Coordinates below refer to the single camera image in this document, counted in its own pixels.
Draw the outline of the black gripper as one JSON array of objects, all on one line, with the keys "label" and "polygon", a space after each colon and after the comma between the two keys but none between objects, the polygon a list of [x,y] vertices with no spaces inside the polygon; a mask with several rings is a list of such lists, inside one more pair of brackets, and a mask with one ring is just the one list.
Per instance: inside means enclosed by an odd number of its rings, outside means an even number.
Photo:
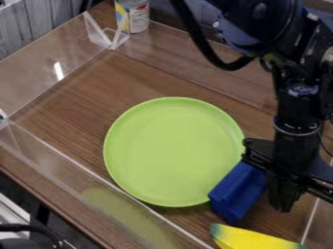
[{"label": "black gripper", "polygon": [[246,138],[242,162],[266,176],[269,203],[291,211],[305,193],[333,203],[333,167],[319,155],[322,128],[305,132],[275,129],[274,139]]}]

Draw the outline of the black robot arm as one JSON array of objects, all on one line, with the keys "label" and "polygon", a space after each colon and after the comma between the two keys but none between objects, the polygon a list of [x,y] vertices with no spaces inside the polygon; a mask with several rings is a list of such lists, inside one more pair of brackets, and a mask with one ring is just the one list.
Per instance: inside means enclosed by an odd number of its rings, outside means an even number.
[{"label": "black robot arm", "polygon": [[242,155],[242,162],[265,172],[270,205],[287,212],[305,193],[333,203],[333,167],[319,156],[323,124],[333,123],[333,27],[302,0],[206,0],[218,9],[218,35],[240,54],[226,62],[186,1],[168,1],[216,68],[235,71],[255,59],[270,64],[274,138],[245,139]]}]

